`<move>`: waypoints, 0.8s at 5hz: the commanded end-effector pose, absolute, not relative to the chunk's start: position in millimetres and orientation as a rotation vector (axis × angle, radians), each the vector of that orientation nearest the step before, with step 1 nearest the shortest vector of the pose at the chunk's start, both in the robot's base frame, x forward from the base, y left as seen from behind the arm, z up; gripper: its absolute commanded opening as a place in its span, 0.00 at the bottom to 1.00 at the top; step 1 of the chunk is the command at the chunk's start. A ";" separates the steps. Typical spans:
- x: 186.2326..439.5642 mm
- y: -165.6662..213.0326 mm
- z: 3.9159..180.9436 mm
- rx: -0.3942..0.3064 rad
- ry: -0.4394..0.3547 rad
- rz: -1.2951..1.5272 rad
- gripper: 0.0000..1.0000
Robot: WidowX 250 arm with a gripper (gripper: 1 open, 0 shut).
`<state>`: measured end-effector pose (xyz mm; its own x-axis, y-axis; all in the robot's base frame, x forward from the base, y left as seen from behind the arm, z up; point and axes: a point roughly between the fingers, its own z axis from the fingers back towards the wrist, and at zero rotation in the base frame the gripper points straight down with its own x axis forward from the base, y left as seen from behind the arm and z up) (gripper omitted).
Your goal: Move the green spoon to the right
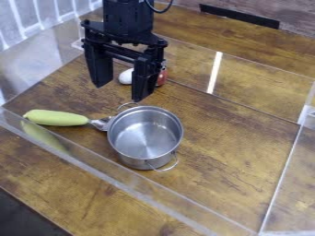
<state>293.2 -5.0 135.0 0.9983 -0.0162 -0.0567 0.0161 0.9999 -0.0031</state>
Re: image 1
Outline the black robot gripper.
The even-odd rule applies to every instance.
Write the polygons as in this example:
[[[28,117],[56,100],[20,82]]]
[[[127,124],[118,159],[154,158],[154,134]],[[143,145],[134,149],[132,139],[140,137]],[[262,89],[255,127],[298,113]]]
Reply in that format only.
[[[91,81],[98,88],[112,81],[114,57],[136,59],[132,72],[135,102],[146,99],[155,90],[167,47],[167,41],[152,33],[152,26],[154,14],[163,14],[168,7],[158,9],[154,1],[103,0],[103,20],[82,21]]]

